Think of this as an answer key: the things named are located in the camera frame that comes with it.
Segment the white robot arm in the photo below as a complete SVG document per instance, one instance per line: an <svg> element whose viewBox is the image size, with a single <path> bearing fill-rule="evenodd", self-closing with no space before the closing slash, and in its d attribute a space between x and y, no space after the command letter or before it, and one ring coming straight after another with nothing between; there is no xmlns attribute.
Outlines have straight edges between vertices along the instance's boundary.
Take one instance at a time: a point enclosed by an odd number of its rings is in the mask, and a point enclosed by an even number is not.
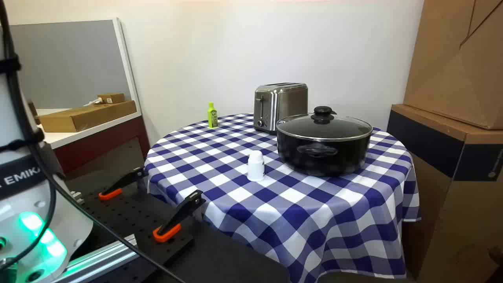
<svg viewBox="0 0 503 283"><path fill-rule="evenodd" d="M51 164L51 148L23 96L20 57L0 0L2 283L57 283L93 222Z"/></svg>

